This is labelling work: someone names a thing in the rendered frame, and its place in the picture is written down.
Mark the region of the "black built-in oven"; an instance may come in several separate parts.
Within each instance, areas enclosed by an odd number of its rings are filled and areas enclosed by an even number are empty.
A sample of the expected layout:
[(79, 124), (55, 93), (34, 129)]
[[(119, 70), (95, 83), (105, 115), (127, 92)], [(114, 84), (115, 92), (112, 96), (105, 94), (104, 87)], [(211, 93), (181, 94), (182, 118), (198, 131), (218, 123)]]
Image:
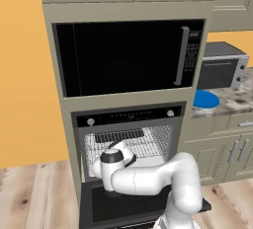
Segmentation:
[[(177, 102), (73, 113), (71, 117), (74, 133), (81, 149), (83, 183), (100, 180), (92, 173), (92, 164), (95, 160), (90, 163), (86, 158), (84, 138), (87, 134), (169, 125), (172, 127), (172, 135), (165, 159), (161, 156), (140, 159), (135, 155), (136, 167), (156, 166), (167, 162), (177, 152), (185, 107), (184, 102)], [(169, 110), (172, 110), (175, 115), (169, 117), (167, 115)], [(89, 118), (95, 120), (94, 125), (88, 125)]]

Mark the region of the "blue plate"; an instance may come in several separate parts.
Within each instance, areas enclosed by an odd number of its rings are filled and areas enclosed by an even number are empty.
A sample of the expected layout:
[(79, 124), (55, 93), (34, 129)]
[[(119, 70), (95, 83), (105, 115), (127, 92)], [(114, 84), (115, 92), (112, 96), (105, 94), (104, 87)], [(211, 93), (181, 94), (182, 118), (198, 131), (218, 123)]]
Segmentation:
[(218, 107), (219, 104), (220, 99), (214, 93), (205, 90), (197, 90), (194, 97), (193, 109), (211, 110)]

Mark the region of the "silver toaster oven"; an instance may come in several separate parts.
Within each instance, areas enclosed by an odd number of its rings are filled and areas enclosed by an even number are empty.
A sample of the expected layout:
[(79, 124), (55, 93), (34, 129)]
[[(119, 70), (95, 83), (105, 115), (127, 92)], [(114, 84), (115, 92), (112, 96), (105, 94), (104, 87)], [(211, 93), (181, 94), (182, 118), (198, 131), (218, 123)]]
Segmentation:
[(248, 60), (244, 51), (225, 41), (208, 42), (197, 89), (238, 89)]

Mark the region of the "beige base cupboard door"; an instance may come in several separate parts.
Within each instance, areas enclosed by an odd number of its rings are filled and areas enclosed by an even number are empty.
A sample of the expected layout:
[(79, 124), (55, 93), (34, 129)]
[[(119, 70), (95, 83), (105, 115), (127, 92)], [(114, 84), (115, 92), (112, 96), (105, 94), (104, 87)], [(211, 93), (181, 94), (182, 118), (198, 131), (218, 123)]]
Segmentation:
[[(241, 162), (238, 163), (237, 158), (240, 154), (239, 149), (243, 146), (246, 138), (249, 139), (249, 143)], [(253, 133), (242, 134), (238, 141), (239, 143), (233, 155), (232, 161), (230, 165), (228, 165), (228, 169), (223, 180), (224, 182), (233, 182), (253, 178)]]
[(203, 186), (219, 184), (224, 180), (230, 155), (237, 148), (239, 139), (239, 135), (233, 135), (184, 144), (183, 151), (192, 154), (197, 161)]

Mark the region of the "black oven door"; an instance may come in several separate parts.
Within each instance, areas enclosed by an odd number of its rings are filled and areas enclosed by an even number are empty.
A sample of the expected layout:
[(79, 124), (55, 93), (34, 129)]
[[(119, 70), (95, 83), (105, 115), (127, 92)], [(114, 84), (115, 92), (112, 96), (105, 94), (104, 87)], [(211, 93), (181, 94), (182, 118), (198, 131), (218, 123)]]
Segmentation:
[(79, 229), (152, 229), (165, 210), (170, 186), (158, 195), (109, 193), (101, 180), (82, 184)]

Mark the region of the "black built-in microwave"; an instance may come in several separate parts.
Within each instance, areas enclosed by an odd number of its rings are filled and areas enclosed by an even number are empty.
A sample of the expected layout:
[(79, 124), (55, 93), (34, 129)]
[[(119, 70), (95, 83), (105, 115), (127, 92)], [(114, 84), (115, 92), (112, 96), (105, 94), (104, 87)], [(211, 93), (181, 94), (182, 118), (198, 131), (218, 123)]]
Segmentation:
[[(63, 95), (87, 97), (193, 84), (205, 21), (158, 20), (52, 25)], [(182, 27), (190, 29), (182, 83), (175, 86)]]

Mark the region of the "beige tall cabinet housing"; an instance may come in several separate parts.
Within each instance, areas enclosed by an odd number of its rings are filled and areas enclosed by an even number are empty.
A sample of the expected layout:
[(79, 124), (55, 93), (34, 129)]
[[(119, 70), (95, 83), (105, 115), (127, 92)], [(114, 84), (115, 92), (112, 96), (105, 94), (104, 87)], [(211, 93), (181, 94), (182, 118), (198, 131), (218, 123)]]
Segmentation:
[(194, 80), (193, 85), (190, 88), (115, 94), (109, 96), (66, 98), (63, 96), (52, 25), (54, 23), (71, 22), (204, 19), (206, 22), (201, 41), (202, 49), (199, 54), (199, 56), (203, 56), (204, 47), (206, 46), (208, 38), (209, 26), (211, 24), (212, 7), (212, 1), (49, 3), (42, 6), (77, 199), (81, 198), (83, 175), (81, 173), (80, 148), (75, 144), (74, 131), (71, 121), (71, 114), (73, 112), (185, 101), (187, 103), (186, 110), (178, 142), (178, 146), (182, 147), (186, 135), (187, 124), (191, 119), (193, 101), (198, 81)]

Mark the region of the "beige drawer front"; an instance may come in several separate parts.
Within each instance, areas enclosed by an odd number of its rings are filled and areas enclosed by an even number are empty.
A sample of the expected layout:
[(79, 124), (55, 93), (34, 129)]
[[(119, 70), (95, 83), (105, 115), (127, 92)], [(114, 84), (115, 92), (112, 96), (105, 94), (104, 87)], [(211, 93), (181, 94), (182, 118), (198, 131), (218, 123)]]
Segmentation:
[(237, 128), (246, 128), (246, 127), (253, 127), (253, 126), (245, 126), (245, 127), (239, 127), (238, 123), (245, 122), (245, 121), (253, 121), (253, 113), (247, 113), (247, 114), (233, 114), (228, 122), (227, 128), (228, 129), (237, 129)]

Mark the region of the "beige wall cupboard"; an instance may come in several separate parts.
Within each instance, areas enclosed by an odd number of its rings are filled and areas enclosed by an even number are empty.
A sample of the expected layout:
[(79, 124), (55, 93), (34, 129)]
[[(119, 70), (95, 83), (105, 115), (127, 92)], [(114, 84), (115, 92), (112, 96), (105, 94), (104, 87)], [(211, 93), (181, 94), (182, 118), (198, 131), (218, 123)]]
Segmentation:
[(253, 0), (215, 0), (211, 32), (253, 30)]

